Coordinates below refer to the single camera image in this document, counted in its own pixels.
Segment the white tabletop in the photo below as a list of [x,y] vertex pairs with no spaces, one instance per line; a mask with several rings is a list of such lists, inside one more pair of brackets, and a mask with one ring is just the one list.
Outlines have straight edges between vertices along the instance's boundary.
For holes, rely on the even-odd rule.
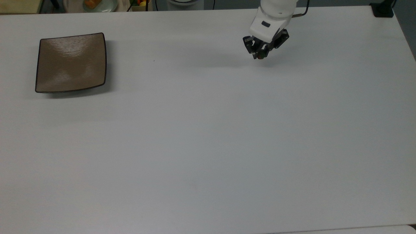
[[[0,233],[416,223],[416,63],[396,18],[311,8],[253,60],[255,12],[0,16]],[[35,93],[39,40],[95,32],[107,83]]]

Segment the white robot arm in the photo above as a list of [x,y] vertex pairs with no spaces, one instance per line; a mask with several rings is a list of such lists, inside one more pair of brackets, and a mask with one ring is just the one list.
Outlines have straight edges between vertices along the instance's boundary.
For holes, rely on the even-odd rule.
[[285,27],[294,17],[298,0],[261,0],[250,27],[252,36],[244,37],[244,44],[254,59],[267,57],[289,38]]

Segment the cable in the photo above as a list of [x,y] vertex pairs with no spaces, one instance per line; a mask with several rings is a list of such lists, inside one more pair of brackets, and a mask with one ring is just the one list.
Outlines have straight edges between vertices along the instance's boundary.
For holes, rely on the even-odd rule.
[[134,0],[131,2],[131,4],[130,4],[129,8],[127,9],[127,12],[129,12],[129,11],[130,11],[131,6],[132,6],[133,4],[134,4]]
[[299,17],[299,16],[304,16],[304,15],[306,15],[306,13],[308,13],[308,9],[309,9],[309,2],[310,2],[310,0],[308,0],[308,2],[306,3],[306,10],[305,10],[305,13],[303,13],[303,14],[295,14],[295,15],[292,15],[292,18],[295,18],[295,17]]

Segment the black bracket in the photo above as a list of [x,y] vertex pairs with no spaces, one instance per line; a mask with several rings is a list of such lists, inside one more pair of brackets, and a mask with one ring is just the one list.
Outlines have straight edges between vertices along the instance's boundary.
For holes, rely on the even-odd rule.
[[394,13],[391,5],[394,0],[384,0],[382,3],[370,3],[375,17],[392,18]]
[[51,2],[52,2],[52,5],[53,5],[56,9],[59,9],[59,3],[58,3],[58,1],[57,1],[57,0],[51,0]]
[[254,59],[264,59],[273,49],[279,48],[287,39],[289,34],[286,29],[280,31],[271,43],[264,42],[254,36],[243,38],[245,48],[253,55]]

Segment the square plate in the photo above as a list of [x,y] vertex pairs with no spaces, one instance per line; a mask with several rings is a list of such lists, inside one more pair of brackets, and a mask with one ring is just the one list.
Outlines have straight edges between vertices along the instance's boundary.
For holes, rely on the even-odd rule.
[[91,89],[105,83],[107,52],[103,33],[41,39],[38,93]]

